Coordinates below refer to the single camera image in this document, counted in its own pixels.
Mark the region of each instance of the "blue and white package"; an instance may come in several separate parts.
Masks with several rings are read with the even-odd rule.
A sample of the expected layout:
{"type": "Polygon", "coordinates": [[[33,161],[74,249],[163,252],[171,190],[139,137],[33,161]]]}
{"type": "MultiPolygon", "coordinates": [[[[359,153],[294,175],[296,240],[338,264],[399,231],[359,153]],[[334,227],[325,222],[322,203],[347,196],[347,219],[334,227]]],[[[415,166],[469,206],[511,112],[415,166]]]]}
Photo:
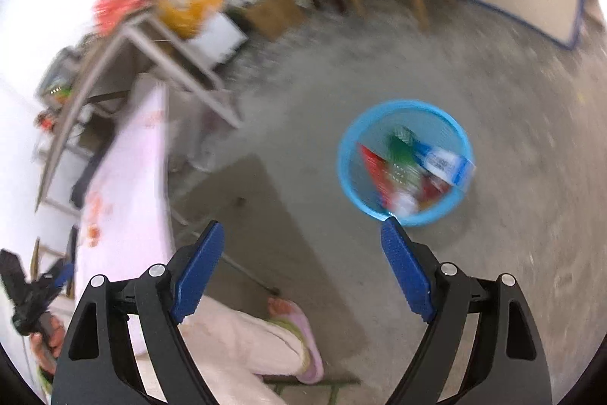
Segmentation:
{"type": "Polygon", "coordinates": [[[466,191],[476,166],[466,157],[416,141],[415,161],[451,186],[466,191]]]}

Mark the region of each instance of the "human hand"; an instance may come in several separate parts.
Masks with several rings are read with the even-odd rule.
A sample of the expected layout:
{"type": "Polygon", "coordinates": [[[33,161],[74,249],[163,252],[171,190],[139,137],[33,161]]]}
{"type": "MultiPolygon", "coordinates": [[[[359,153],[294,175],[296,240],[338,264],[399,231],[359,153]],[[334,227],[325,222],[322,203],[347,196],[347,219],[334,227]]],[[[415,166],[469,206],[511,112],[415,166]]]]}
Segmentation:
{"type": "MultiPolygon", "coordinates": [[[[55,316],[50,317],[50,326],[53,328],[52,333],[49,335],[49,350],[53,357],[56,359],[61,353],[63,347],[63,340],[66,337],[66,330],[63,324],[55,316]]],[[[32,333],[30,335],[30,347],[31,351],[38,362],[38,365],[46,372],[55,375],[57,370],[57,363],[48,358],[48,354],[45,351],[45,343],[40,333],[32,333]]]]}

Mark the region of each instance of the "person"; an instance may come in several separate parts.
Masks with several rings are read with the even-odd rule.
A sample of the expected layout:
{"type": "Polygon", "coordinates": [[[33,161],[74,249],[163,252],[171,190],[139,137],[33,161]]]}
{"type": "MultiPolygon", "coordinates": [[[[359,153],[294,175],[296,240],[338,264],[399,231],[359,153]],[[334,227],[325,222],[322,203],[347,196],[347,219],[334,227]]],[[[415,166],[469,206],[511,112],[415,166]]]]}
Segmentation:
{"type": "MultiPolygon", "coordinates": [[[[179,326],[184,342],[207,386],[221,405],[285,405],[260,379],[265,375],[294,375],[313,385],[324,374],[310,323],[293,301],[268,299],[269,318],[262,320],[235,311],[203,296],[196,312],[179,326]]],[[[52,317],[50,351],[58,358],[65,329],[52,317]]],[[[47,392],[52,392],[56,364],[47,358],[42,336],[30,335],[47,392]]],[[[137,356],[146,393],[165,401],[149,355],[137,356]]]]}

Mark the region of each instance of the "blue border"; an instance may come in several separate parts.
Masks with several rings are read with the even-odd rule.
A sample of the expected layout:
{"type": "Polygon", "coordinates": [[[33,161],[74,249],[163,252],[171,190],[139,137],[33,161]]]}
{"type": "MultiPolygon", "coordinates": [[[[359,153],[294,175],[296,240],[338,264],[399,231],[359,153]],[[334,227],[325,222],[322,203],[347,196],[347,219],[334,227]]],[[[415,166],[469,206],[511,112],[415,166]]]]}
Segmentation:
{"type": "MultiPolygon", "coordinates": [[[[402,109],[423,110],[424,112],[431,112],[432,114],[439,116],[447,124],[453,127],[454,131],[459,136],[464,148],[463,155],[472,163],[475,162],[472,145],[470,144],[470,140],[468,139],[464,129],[455,119],[438,107],[418,100],[392,100],[367,109],[365,112],[363,112],[363,114],[357,117],[352,124],[350,124],[350,127],[348,127],[346,130],[344,136],[342,136],[338,148],[336,168],[339,183],[348,199],[362,212],[365,212],[367,215],[382,221],[388,218],[390,215],[369,208],[358,197],[358,194],[356,194],[352,188],[352,183],[350,181],[350,157],[353,153],[358,153],[356,144],[358,143],[362,133],[365,132],[369,126],[371,126],[371,124],[375,123],[386,115],[402,109]]],[[[433,221],[444,217],[453,208],[459,205],[461,200],[464,199],[464,196],[464,192],[460,191],[459,189],[452,188],[451,191],[448,192],[440,202],[436,203],[436,205],[422,213],[403,218],[400,220],[400,223],[404,227],[414,227],[432,223],[433,221]]]]}
{"type": "Polygon", "coordinates": [[[500,14],[504,14],[505,16],[508,16],[508,18],[511,18],[511,19],[519,22],[520,24],[524,25],[525,27],[531,28],[532,30],[536,31],[537,33],[544,35],[544,37],[552,40],[559,47],[562,47],[567,50],[573,50],[576,47],[577,42],[580,38],[580,29],[582,27],[582,16],[584,13],[584,0],[577,0],[576,19],[573,22],[571,36],[570,36],[568,42],[562,42],[561,40],[558,40],[558,39],[550,36],[548,33],[545,33],[540,28],[530,24],[529,22],[523,20],[522,18],[519,18],[516,14],[510,13],[509,11],[506,11],[506,10],[500,8],[499,6],[497,6],[495,4],[491,4],[491,3],[487,2],[487,1],[483,1],[483,0],[468,0],[468,1],[479,4],[485,8],[489,8],[494,11],[497,11],[500,14]]]}

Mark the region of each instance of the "pink slipper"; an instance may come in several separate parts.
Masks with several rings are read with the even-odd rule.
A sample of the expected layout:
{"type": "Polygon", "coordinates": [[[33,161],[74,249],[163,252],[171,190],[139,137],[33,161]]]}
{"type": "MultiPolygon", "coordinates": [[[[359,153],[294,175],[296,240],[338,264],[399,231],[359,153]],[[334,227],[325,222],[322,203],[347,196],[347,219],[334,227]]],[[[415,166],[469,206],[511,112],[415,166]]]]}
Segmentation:
{"type": "Polygon", "coordinates": [[[310,352],[310,363],[307,369],[302,374],[295,377],[300,383],[304,383],[305,385],[314,385],[322,379],[325,370],[322,364],[321,353],[318,351],[316,340],[312,334],[310,321],[308,321],[308,318],[297,304],[295,304],[293,301],[285,302],[288,302],[289,306],[291,307],[291,312],[288,314],[280,314],[277,319],[285,319],[294,324],[299,331],[301,331],[304,340],[303,344],[310,352]]]}

